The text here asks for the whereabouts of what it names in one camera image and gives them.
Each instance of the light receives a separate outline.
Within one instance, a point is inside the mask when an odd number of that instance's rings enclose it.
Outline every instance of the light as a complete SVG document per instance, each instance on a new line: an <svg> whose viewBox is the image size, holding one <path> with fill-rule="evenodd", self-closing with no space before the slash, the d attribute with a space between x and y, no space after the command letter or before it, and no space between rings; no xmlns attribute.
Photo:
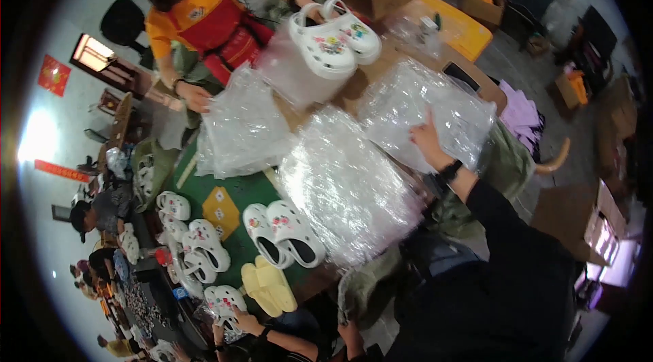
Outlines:
<svg viewBox="0 0 653 362"><path fill-rule="evenodd" d="M37 110L29 116L18 147L18 161L51 160L57 142L57 126L52 117L46 110Z"/></svg>

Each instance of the purple cloth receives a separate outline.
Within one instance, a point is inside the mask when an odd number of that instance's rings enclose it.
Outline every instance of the purple cloth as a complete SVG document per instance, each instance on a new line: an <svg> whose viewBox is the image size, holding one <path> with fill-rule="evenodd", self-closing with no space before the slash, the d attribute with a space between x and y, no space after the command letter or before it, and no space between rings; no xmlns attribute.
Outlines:
<svg viewBox="0 0 653 362"><path fill-rule="evenodd" d="M82 273L88 273L88 260L79 260L77 262L77 268L79 268Z"/></svg>
<svg viewBox="0 0 653 362"><path fill-rule="evenodd" d="M539 128L542 122L535 102L527 99L522 90L515 91L505 80L501 80L499 88L508 98L508 104L499 119L533 155L542 135Z"/></svg>

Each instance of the green table mat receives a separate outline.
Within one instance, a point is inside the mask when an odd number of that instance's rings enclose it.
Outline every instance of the green table mat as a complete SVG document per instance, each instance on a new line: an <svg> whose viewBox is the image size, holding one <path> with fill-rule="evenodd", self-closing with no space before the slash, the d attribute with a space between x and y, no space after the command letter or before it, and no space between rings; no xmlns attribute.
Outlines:
<svg viewBox="0 0 653 362"><path fill-rule="evenodd" d="M172 177L168 178L166 184L166 190L171 190L184 196L191 203L191 218L189 221L202 218L202 203L204 203L208 195L217 186L225 188L227 194L229 194L229 197L233 200L236 208L240 212L241 217L245 208L252 203L268 205L279 199L279 195L263 172L255 173L249 177L234 177L221 180L213 178L212 175L196 177L195 169L193 169L190 176L184 182L184 185L182 185L182 188L177 189L177 181L182 176L182 173L196 151L197 140L193 141L185 149L179 165L175 168ZM231 256L231 266L226 272L218 273L213 285L226 284L240 288L242 286L240 268L245 263L254 263L254 259L258 255L258 250L254 246L254 243L252 243L242 224L242 218L236 230L222 244ZM295 263L283 272L288 279L288 284L293 287L296 284L302 284L310 271ZM248 309L251 311L255 312L260 310L256 302L249 297L245 296L245 301L247 302Z"/></svg>

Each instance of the black sleeve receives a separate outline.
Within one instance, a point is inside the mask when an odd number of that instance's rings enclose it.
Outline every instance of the black sleeve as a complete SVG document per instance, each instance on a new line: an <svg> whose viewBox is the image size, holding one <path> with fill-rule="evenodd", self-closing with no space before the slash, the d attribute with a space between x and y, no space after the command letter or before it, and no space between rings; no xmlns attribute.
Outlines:
<svg viewBox="0 0 653 362"><path fill-rule="evenodd" d="M508 199L482 179L469 192L467 207L485 227L490 263L533 271L534 264L568 254L554 237L529 227Z"/></svg>

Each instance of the red banner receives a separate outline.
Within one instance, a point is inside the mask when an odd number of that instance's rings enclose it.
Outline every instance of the red banner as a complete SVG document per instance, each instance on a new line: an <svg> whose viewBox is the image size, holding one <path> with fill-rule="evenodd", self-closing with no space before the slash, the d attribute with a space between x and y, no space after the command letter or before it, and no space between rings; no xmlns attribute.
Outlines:
<svg viewBox="0 0 653 362"><path fill-rule="evenodd" d="M69 76L70 67L46 54L38 74L38 85L63 97L63 90L66 88Z"/></svg>
<svg viewBox="0 0 653 362"><path fill-rule="evenodd" d="M50 162L45 162L41 160L34 160L34 168L42 170L43 172L52 173L63 178L69 178L76 180L77 182L88 183L88 175L78 172L74 169L69 169L66 167L60 167Z"/></svg>

